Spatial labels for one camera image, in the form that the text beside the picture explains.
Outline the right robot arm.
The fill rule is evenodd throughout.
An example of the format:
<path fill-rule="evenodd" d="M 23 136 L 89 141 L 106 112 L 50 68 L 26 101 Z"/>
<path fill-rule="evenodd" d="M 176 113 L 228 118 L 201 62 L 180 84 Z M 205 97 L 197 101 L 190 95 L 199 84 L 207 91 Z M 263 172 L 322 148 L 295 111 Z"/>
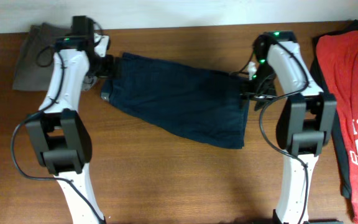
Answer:
<path fill-rule="evenodd" d="M 283 155 L 280 198 L 272 223 L 309 223 L 308 199 L 315 165 L 329 142 L 337 102 L 308 71 L 292 31 L 260 34 L 252 45 L 259 66 L 248 70 L 241 97 L 258 102 L 259 128 L 267 144 Z M 269 106 L 285 100 L 277 121 L 276 143 L 262 125 Z"/>

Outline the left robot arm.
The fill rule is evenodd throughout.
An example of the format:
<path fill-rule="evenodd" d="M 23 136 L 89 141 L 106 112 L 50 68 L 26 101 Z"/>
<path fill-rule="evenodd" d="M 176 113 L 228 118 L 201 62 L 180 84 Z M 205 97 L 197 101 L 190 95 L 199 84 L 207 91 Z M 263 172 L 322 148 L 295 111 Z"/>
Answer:
<path fill-rule="evenodd" d="M 106 35 L 68 36 L 54 45 L 48 92 L 25 126 L 37 160 L 60 185 L 74 223 L 105 223 L 90 179 L 91 138 L 78 114 L 85 77 L 101 70 Z"/>

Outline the navy blue shorts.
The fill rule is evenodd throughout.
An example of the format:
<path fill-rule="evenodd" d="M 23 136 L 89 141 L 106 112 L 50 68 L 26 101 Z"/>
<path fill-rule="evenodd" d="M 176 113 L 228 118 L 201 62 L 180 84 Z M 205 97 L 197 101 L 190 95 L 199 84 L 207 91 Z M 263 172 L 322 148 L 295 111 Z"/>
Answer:
<path fill-rule="evenodd" d="M 226 149 L 244 147 L 249 102 L 228 73 L 124 53 L 101 98 L 166 131 Z"/>

